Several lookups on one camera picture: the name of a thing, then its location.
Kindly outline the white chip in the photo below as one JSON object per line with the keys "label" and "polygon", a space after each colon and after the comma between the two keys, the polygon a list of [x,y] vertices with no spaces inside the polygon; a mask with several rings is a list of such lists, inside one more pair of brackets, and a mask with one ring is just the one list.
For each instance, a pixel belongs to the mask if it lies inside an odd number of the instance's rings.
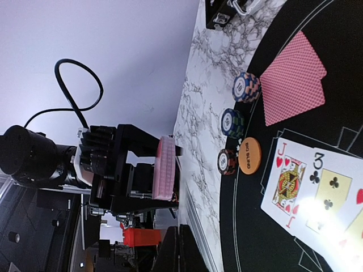
{"label": "white chip", "polygon": [[242,72],[234,80],[232,96],[236,102],[251,103],[261,91],[260,79],[254,74]]}

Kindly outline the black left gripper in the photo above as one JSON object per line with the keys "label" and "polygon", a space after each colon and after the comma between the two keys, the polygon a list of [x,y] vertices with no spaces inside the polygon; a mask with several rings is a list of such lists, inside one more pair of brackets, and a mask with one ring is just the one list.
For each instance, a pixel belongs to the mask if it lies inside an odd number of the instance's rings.
{"label": "black left gripper", "polygon": [[90,167],[94,176],[90,206],[112,214],[178,207],[176,202],[127,196],[130,171],[126,166],[128,151],[136,156],[156,156],[159,142],[155,136],[131,124],[119,124],[116,128],[92,126],[89,146]]}

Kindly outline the green 50 chip stack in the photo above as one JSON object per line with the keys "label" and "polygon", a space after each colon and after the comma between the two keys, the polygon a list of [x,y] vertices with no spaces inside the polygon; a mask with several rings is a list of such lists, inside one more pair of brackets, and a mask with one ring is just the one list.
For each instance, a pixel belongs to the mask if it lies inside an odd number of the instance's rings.
{"label": "green 50 chip stack", "polygon": [[238,110],[225,109],[221,118],[221,131],[223,135],[239,139],[244,133],[244,117]]}

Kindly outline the red playing card deck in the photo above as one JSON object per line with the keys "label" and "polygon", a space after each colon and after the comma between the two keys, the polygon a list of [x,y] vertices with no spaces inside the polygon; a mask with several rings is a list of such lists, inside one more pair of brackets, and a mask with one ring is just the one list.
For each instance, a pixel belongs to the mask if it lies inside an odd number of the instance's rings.
{"label": "red playing card deck", "polygon": [[175,140],[168,136],[160,138],[154,163],[153,199],[170,201],[174,192],[176,167]]}

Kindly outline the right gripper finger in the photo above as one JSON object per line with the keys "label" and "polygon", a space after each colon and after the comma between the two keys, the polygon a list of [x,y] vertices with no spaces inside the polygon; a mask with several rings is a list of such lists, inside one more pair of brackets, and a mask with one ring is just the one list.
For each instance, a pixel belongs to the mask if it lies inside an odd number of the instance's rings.
{"label": "right gripper finger", "polygon": [[168,227],[152,271],[209,271],[188,225]]}

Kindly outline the orange big blind button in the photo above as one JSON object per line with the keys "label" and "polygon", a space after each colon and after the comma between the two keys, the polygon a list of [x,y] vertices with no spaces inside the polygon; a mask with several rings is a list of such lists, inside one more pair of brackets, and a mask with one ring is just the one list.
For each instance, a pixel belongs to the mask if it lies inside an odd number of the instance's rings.
{"label": "orange big blind button", "polygon": [[260,143],[253,137],[245,138],[239,146],[238,163],[245,175],[254,174],[262,159]]}

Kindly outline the red card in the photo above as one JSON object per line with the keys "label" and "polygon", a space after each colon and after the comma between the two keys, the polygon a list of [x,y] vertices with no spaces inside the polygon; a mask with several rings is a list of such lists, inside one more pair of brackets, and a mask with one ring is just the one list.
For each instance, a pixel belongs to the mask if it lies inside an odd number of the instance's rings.
{"label": "red card", "polygon": [[324,105],[321,80],[261,78],[265,124],[271,126]]}
{"label": "red card", "polygon": [[321,80],[326,75],[327,70],[315,49],[305,34],[299,31],[261,77],[292,82],[304,79]]}

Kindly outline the three of clubs card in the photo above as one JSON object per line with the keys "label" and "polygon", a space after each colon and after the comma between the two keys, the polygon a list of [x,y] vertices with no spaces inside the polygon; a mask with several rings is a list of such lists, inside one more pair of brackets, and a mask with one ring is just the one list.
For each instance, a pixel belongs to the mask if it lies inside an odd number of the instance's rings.
{"label": "three of clubs card", "polygon": [[331,239],[344,236],[362,211],[362,159],[315,148],[308,178],[306,226]]}

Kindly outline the three of hearts card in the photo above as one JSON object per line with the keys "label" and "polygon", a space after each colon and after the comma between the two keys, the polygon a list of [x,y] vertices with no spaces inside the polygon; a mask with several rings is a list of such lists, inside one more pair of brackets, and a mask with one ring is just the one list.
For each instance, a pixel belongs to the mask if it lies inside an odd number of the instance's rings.
{"label": "three of hearts card", "polygon": [[352,185],[342,208],[323,232],[332,271],[362,271],[362,182]]}

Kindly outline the jack of hearts card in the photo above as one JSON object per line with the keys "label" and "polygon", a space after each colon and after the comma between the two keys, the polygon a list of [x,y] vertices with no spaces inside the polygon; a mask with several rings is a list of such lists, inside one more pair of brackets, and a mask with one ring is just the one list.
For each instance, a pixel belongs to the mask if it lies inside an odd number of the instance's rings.
{"label": "jack of hearts card", "polygon": [[297,234],[299,195],[313,148],[279,137],[261,209],[292,236]]}

